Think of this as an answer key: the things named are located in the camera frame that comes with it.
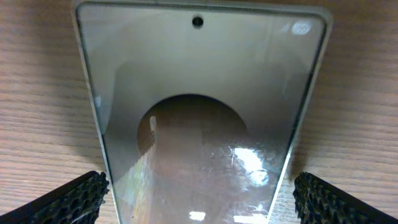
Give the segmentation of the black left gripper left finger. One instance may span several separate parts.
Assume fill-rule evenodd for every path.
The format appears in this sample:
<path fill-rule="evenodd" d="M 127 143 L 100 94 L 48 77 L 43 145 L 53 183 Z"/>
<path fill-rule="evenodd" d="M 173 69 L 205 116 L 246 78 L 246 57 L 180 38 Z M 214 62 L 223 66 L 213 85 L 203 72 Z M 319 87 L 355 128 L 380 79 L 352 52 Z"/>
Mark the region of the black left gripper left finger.
<path fill-rule="evenodd" d="M 7 224 L 94 224 L 109 192 L 104 172 L 89 171 L 61 187 L 1 215 Z"/>

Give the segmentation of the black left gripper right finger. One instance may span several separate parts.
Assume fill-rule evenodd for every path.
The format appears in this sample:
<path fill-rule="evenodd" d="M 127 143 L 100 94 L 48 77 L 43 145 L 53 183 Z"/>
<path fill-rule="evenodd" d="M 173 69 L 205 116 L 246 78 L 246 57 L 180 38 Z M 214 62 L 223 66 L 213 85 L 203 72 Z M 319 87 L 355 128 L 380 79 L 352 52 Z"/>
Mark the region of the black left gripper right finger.
<path fill-rule="evenodd" d="M 301 224 L 397 224 L 397 219 L 309 173 L 294 180 Z"/>

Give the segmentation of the smartphone with Galaxy screen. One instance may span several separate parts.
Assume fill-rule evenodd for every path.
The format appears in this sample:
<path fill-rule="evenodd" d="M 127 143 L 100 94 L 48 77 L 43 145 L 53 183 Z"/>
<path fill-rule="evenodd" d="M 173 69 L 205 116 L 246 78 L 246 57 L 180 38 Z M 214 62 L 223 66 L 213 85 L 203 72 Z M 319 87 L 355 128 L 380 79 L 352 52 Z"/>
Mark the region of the smartphone with Galaxy screen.
<path fill-rule="evenodd" d="M 72 16 L 119 223 L 269 223 L 330 12 L 75 1 Z"/>

